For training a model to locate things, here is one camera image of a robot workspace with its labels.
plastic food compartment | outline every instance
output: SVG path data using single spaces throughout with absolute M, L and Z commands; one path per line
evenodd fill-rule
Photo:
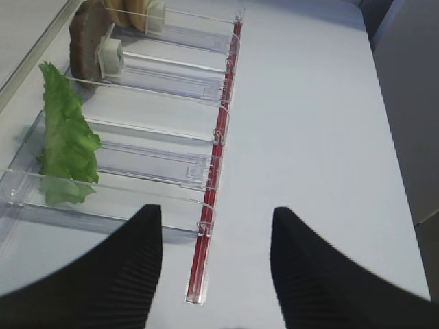
M 159 60 L 138 53 L 125 52 L 124 61 L 125 67 L 119 77 L 106 76 L 97 82 L 107 86 L 199 99 L 218 105 L 230 101 L 230 95 L 224 93 L 224 90 L 231 89 L 233 81 L 225 78 L 222 72 Z M 75 79 L 70 71 L 66 72 L 66 76 Z
M 222 21 L 242 19 L 248 0 L 165 0 L 166 7 Z
M 133 132 L 126 127 L 114 127 L 109 124 L 90 123 L 91 129 L 99 134 L 102 146 L 96 151 L 98 173 L 102 175 L 126 176 L 136 180 L 162 182 L 180 188 L 198 191 L 202 200 L 203 191 L 216 189 L 217 184 L 209 182 L 213 173 L 212 163 L 220 164 L 221 158 L 205 154 L 182 153 L 171 149 L 201 149 L 207 151 L 209 144 L 176 144 L 169 141 L 148 139 L 147 134 Z M 45 133 L 45 114 L 41 112 L 30 129 L 25 142 L 19 149 L 10 168 L 13 170 L 38 173 L 40 165 L 37 157 L 43 152 Z M 160 149 L 146 145 L 160 146 Z
M 82 113 L 89 123 L 205 142 L 210 145 L 209 153 L 211 145 L 220 143 L 220 135 L 226 133 L 229 114 L 225 105 L 125 85 L 89 83 L 98 88 L 90 91 L 75 83 L 77 94 L 84 100 Z M 218 125 L 220 113 L 224 122 Z
M 150 21 L 161 19 L 144 16 Z M 119 39 L 126 53 L 175 60 L 225 73 L 233 69 L 225 65 L 229 55 L 239 52 L 239 37 L 233 31 L 239 19 L 226 21 L 167 8 L 162 30 L 149 30 L 145 34 L 135 28 L 116 27 L 111 38 Z M 196 51 L 207 52 L 209 56 L 195 60 Z
M 45 203 L 43 180 L 72 184 L 19 171 L 0 171 L 0 295 L 24 287 L 89 251 L 144 204 L 160 204 L 164 257 L 156 298 L 182 298 L 204 204 L 170 198 L 144 186 L 94 184 L 84 204 Z

clear plastic tray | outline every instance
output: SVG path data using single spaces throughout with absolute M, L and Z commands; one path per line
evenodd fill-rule
M 221 104 L 167 95 L 114 84 L 100 84 L 89 91 L 74 83 L 83 99 L 82 113 L 90 123 L 120 127 L 176 138 L 218 143 L 216 132 L 220 112 L 228 123 L 228 111 Z
M 164 223 L 169 223 L 176 205 L 180 205 L 179 212 L 187 209 L 182 207 L 185 201 L 167 202 L 146 194 L 138 202 L 127 201 L 137 193 L 103 186 L 95 186 L 96 196 L 86 203 L 100 203 L 99 209 L 122 207 L 126 212 L 121 217 L 92 213 L 87 204 L 52 208 L 40 202 L 42 177 L 8 171 L 0 174 L 0 295 L 33 283 L 83 255 L 119 228 L 142 202 L 160 202 Z M 163 228 L 157 299 L 183 301 L 197 235 L 193 230 Z
M 165 0 L 173 10 L 222 21 L 242 20 L 248 0 Z
M 147 139 L 130 136 L 131 131 L 127 128 L 113 129 L 109 125 L 95 124 L 91 124 L 91 128 L 102 140 L 102 147 L 96 151 L 99 174 L 175 184 L 197 191 L 217 188 L 217 182 L 208 181 L 208 177 L 213 174 L 212 163 L 220 163 L 220 158 L 149 148 L 145 146 Z M 44 133 L 45 115 L 41 112 L 12 162 L 11 169 L 39 172 L 36 157 L 42 153 Z
M 218 105 L 230 101 L 224 89 L 231 88 L 233 82 L 226 79 L 223 73 L 136 53 L 124 53 L 124 58 L 125 68 L 119 77 L 106 77 L 97 82 L 199 99 Z M 74 79 L 70 71 L 67 71 L 66 76 Z
M 111 8 L 107 8 L 107 10 L 123 12 Z M 159 21 L 163 19 L 151 14 L 135 15 L 144 16 L 151 21 Z M 237 51 L 236 49 L 233 49 L 231 45 L 234 42 L 239 43 L 239 38 L 233 33 L 233 25 L 239 19 L 239 16 L 236 16 L 231 20 L 201 16 L 199 14 L 178 9 L 171 9 L 168 6 L 165 10 L 164 24 L 160 31 L 149 29 L 145 34 L 135 28 L 117 28 L 112 35 L 112 38 L 122 40 L 124 46 L 141 40 L 152 39 L 226 55 Z
M 145 180 L 101 174 L 99 184 L 89 184 L 10 169 L 0 171 L 0 175 L 0 202 L 14 206 L 3 209 L 8 211 L 8 214 L 3 212 L 0 216 L 3 224 L 6 215 L 9 218 L 17 212 L 18 216 L 22 209 L 29 209 L 35 214 L 41 214 L 39 221 L 50 221 L 51 224 L 58 225 L 50 219 L 51 214 L 56 211 L 57 214 L 63 213 L 62 217 L 70 217 L 67 221 L 61 221 L 61 226 L 110 232 L 131 218 L 143 205 L 159 204 L 162 206 L 164 227 L 197 233 L 202 211 L 209 211 L 214 215 L 210 206 L 190 198 L 194 196 L 193 193 L 181 193 L 180 197 L 172 193 L 174 195 L 169 196 L 171 193 L 164 194 L 165 189 L 160 188 L 159 183 Z M 83 204 L 47 204 L 45 193 L 41 191 L 42 180 L 49 180 L 52 186 L 59 186 L 60 191 L 65 184 L 71 186 L 74 183 L 77 186 L 91 186 L 95 192 Z

gray wall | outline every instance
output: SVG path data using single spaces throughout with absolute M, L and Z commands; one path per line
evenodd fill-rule
M 369 38 L 375 35 L 393 0 L 362 0 L 359 4 Z
M 414 223 L 439 208 L 439 1 L 395 0 L 375 64 Z M 439 301 L 439 215 L 416 227 Z

bread slice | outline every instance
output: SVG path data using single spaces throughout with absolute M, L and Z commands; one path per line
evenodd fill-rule
M 96 60 L 96 50 L 101 37 L 106 34 L 112 21 L 101 0 L 86 0 L 77 10 L 69 26 L 70 69 L 77 79 L 97 81 L 101 79 L 101 68 Z M 95 84 L 80 83 L 87 89 Z
M 147 17 L 136 14 L 146 15 L 149 3 L 150 0 L 125 0 L 126 10 L 133 13 L 129 14 L 131 24 L 143 33 L 146 32 Z
M 126 11 L 124 0 L 104 0 L 104 5 L 110 18 L 117 26 L 127 28 L 131 26 L 130 18 L 126 12 L 118 12 L 116 10 Z

transparent plastic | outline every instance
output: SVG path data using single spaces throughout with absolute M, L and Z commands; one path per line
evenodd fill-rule
M 181 212 L 197 205 L 94 186 L 96 193 L 85 204 L 53 207 L 44 203 L 38 190 L 44 177 L 13 171 L 1 171 L 0 175 L 0 295 L 33 283 L 83 255 L 119 228 L 141 204 L 160 202 L 164 223 L 169 223 L 175 212 L 181 219 Z M 166 298 L 182 299 L 197 235 L 193 229 L 163 228 L 161 284 L 166 289 L 159 289 L 156 298 L 164 293 Z
M 17 10 L 12 6 L 13 2 L 10 4 L 2 3 L 2 12 L 0 14 L 2 23 L 10 27 L 16 26 L 18 31 L 16 30 L 10 34 L 9 30 L 2 29 L 2 38 L 6 39 L 3 39 L 2 44 L 0 94 L 6 85 L 12 86 L 10 82 L 14 76 L 16 79 L 23 81 L 32 67 L 32 65 L 26 64 L 37 61 L 45 47 L 56 35 L 67 17 L 70 16 L 73 9 L 78 6 L 79 2 L 80 0 L 62 0 L 53 3 L 50 8 L 40 13 L 42 15 L 40 19 L 32 23 L 32 31 L 27 30 L 28 26 L 26 24 L 11 25 L 14 19 L 22 21 L 25 18 L 23 16 L 25 11 Z M 26 34 L 26 37 L 16 40 L 15 36 L 20 36 L 21 34 Z
M 0 175 L 0 199 L 4 203 L 15 205 L 17 209 L 31 208 L 40 214 L 46 210 L 44 220 L 51 220 L 50 214 L 54 210 L 63 212 L 63 217 L 71 217 L 71 220 L 60 225 L 75 229 L 85 229 L 86 226 L 90 231 L 110 232 L 145 204 L 161 205 L 163 226 L 185 232 L 199 232 L 202 211 L 208 209 L 214 214 L 212 207 L 191 199 L 190 193 L 180 194 L 180 197 L 161 194 L 159 191 L 164 189 L 160 189 L 159 184 L 145 180 L 101 174 L 99 184 L 89 184 L 10 169 L 0 171 Z M 60 191 L 66 184 L 71 186 L 74 183 L 91 186 L 95 192 L 87 196 L 83 204 L 48 204 L 41 190 L 43 180 L 59 187 Z
M 119 77 L 107 76 L 97 82 L 107 86 L 156 91 L 214 104 L 230 101 L 230 97 L 225 96 L 224 89 L 231 88 L 232 81 L 226 79 L 223 73 L 135 53 L 124 53 L 124 56 L 125 68 Z M 67 71 L 66 76 L 74 79 L 70 71 Z
M 84 101 L 83 115 L 96 125 L 219 143 L 216 127 L 220 112 L 225 113 L 228 123 L 228 110 L 221 104 L 98 82 L 91 82 L 99 88 L 89 91 L 73 81 Z
M 0 171 L 0 294 L 86 252 L 142 205 L 160 204 L 167 262 L 161 284 L 176 291 L 162 300 L 182 300 L 186 284 L 186 301 L 204 302 L 246 1 L 165 2 L 158 30 L 112 31 L 110 37 L 123 45 L 121 75 L 86 81 L 97 86 L 89 91 L 66 71 L 84 100 L 86 120 L 102 139 L 96 153 L 99 184 L 75 182 L 95 192 L 83 204 L 47 204 L 43 180 L 56 186 L 73 182 L 38 174 L 43 112 L 10 168 Z M 144 16 L 156 23 L 160 18 Z
M 146 147 L 147 139 L 131 136 L 127 128 L 90 124 L 99 134 L 102 146 L 96 151 L 99 174 L 112 174 L 175 184 L 197 191 L 217 189 L 217 182 L 208 180 L 212 164 L 221 162 L 210 154 L 190 154 Z M 36 158 L 44 147 L 45 114 L 41 112 L 10 168 L 38 173 Z

